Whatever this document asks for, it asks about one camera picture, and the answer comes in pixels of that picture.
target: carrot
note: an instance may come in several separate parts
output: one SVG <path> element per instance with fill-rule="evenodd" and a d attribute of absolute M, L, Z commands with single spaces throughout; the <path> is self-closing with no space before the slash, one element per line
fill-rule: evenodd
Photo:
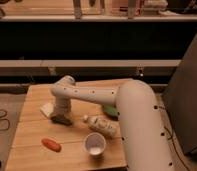
<path fill-rule="evenodd" d="M 55 152 L 60 152 L 61 151 L 61 145 L 54 140 L 51 140 L 49 138 L 43 138 L 41 140 L 42 144 L 47 147 L 48 149 L 55 151 Z"/>

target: gray object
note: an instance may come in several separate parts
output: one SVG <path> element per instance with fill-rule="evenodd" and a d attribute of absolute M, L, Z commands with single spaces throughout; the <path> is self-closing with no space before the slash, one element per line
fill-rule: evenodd
<path fill-rule="evenodd" d="M 169 85 L 163 100 L 184 154 L 197 150 L 197 34 Z"/>

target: green object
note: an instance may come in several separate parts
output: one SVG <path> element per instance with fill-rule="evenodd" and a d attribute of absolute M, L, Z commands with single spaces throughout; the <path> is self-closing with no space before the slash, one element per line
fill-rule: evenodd
<path fill-rule="evenodd" d="M 59 123 L 59 124 L 64 124 L 64 125 L 72 125 L 72 122 L 65 118 L 64 115 L 61 115 L 61 116 L 52 116 L 51 117 L 51 120 L 54 122 L 54 123 Z"/>
<path fill-rule="evenodd" d="M 118 111 L 113 106 L 103 106 L 103 111 L 111 117 L 118 117 Z"/>

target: object on shelf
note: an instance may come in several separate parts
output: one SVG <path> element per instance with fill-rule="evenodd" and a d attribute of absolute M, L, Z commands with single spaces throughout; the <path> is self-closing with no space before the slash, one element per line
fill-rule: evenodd
<path fill-rule="evenodd" d="M 143 15 L 157 15 L 159 11 L 164 11 L 167 8 L 166 0 L 145 0 L 141 7 L 141 14 Z"/>
<path fill-rule="evenodd" d="M 110 138 L 113 138 L 116 135 L 117 127 L 106 119 L 97 116 L 84 115 L 83 120 L 94 131 Z"/>
<path fill-rule="evenodd" d="M 99 156 L 106 148 L 106 140 L 103 135 L 93 132 L 85 138 L 84 147 L 90 155 Z"/>
<path fill-rule="evenodd" d="M 55 152 L 60 152 L 61 151 L 61 145 L 54 140 L 51 140 L 49 138 L 43 138 L 41 140 L 42 144 L 47 147 L 48 149 L 55 151 Z"/>
<path fill-rule="evenodd" d="M 128 13 L 128 2 L 129 0 L 112 0 L 112 10 L 113 15 L 127 16 Z M 139 15 L 142 0 L 136 0 L 134 6 L 134 15 Z"/>
<path fill-rule="evenodd" d="M 168 0 L 167 8 L 181 14 L 197 14 L 197 0 Z"/>

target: shelf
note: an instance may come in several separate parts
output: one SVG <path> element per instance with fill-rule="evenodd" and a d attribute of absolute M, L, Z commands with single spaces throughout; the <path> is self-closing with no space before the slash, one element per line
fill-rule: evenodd
<path fill-rule="evenodd" d="M 0 21 L 61 21 L 61 22 L 170 22 L 170 21 L 197 21 L 197 15 L 179 16 L 136 16 L 133 19 L 119 16 L 83 15 L 82 19 L 76 19 L 74 15 L 10 15 L 4 16 Z"/>

